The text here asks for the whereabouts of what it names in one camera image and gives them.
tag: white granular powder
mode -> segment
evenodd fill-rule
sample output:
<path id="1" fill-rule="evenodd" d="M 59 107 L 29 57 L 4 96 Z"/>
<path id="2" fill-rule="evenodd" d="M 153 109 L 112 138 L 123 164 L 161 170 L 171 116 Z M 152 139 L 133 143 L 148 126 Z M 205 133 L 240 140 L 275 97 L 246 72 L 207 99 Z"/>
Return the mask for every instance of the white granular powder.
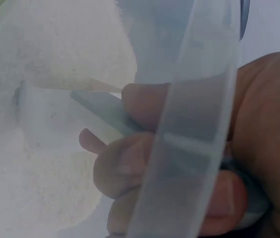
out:
<path id="1" fill-rule="evenodd" d="M 96 156 L 30 151 L 15 91 L 24 79 L 72 89 L 88 88 L 87 78 L 95 78 L 122 88 L 133 82 L 137 64 L 113 0 L 10 3 L 0 23 L 0 237 L 51 238 L 86 219 L 99 202 Z"/>

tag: fingernail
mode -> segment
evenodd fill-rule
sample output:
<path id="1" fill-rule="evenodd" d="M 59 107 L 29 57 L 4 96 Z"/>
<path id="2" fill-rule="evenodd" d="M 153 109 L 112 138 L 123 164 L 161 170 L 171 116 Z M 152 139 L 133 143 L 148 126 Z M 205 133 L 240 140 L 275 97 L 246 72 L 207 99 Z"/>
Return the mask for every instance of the fingernail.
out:
<path id="1" fill-rule="evenodd" d="M 145 171 L 145 158 L 142 141 L 138 141 L 121 152 L 117 173 L 120 175 L 140 176 Z"/>
<path id="2" fill-rule="evenodd" d="M 208 217 L 227 217 L 234 213 L 233 184 L 230 179 L 217 183 L 210 201 Z"/>

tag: transparent plastic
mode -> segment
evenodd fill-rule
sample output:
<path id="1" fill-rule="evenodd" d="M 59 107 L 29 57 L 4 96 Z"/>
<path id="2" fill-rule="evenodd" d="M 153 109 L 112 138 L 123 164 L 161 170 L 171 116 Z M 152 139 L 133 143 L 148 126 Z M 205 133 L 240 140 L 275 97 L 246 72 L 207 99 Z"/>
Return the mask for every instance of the transparent plastic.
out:
<path id="1" fill-rule="evenodd" d="M 222 159 L 237 72 L 240 2 L 190 3 L 172 4 L 175 13 L 185 7 L 187 20 L 181 14 L 163 20 L 169 23 L 164 35 L 173 27 L 183 37 L 172 48 L 178 56 L 173 80 L 127 238 L 197 237 Z"/>
<path id="2" fill-rule="evenodd" d="M 239 27 L 235 0 L 5 0 L 0 237 L 107 236 L 112 200 L 92 184 L 95 155 L 71 158 L 84 124 L 70 93 L 92 90 L 90 78 L 172 82 L 127 237 L 195 237 L 227 134 Z"/>

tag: hand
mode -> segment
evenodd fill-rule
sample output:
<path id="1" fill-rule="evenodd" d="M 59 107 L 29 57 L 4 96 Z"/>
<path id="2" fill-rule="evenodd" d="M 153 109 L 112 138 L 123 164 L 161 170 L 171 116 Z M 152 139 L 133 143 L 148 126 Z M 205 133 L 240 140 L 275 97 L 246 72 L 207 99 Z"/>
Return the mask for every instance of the hand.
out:
<path id="1" fill-rule="evenodd" d="M 122 238 L 127 231 L 167 87 L 131 84 L 123 89 L 125 109 L 148 132 L 108 146 L 87 129 L 80 135 L 85 149 L 100 153 L 94 167 L 96 186 L 115 199 L 108 218 L 110 238 Z M 280 53 L 239 69 L 227 141 L 226 153 L 231 153 L 258 178 L 274 205 L 256 231 L 258 237 L 280 238 Z M 241 178 L 221 171 L 200 234 L 217 236 L 233 230 L 246 206 L 247 193 Z"/>

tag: plastic scoop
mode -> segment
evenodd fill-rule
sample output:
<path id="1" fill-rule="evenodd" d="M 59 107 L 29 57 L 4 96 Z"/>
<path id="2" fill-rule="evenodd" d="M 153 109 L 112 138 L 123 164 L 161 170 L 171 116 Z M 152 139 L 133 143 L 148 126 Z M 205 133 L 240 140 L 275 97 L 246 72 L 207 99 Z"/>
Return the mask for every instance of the plastic scoop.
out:
<path id="1" fill-rule="evenodd" d="M 166 64 L 177 49 L 178 58 L 173 70 L 166 69 L 174 73 L 173 80 L 127 238 L 197 237 L 220 167 L 237 172 L 245 181 L 249 205 L 237 229 L 247 227 L 268 210 L 270 202 L 240 165 L 222 159 L 236 81 L 240 2 L 195 0 L 187 21 L 176 13 L 192 1 L 177 2 L 178 8 L 169 17 L 159 6 L 172 5 L 172 1 L 153 2 L 155 23 L 164 35 L 183 25 L 185 30 L 179 47 L 174 43 L 169 49 L 163 45 L 169 42 L 161 37 L 160 47 L 165 50 L 154 52 L 168 56 L 168 62 L 167 57 L 160 58 Z M 154 63 L 158 58 L 148 60 Z M 151 67 L 145 64 L 138 75 L 145 75 L 141 73 Z M 87 127 L 106 143 L 140 130 L 131 123 L 120 100 L 110 94 L 74 91 L 71 96 L 82 105 L 80 111 L 85 110 L 80 115 Z M 90 115 L 96 123 L 87 121 Z"/>
<path id="2" fill-rule="evenodd" d="M 90 79 L 88 90 L 115 92 L 120 89 Z M 49 89 L 22 81 L 18 89 L 18 119 L 30 149 L 44 154 L 83 151 L 78 137 L 85 125 L 77 120 L 71 90 Z"/>

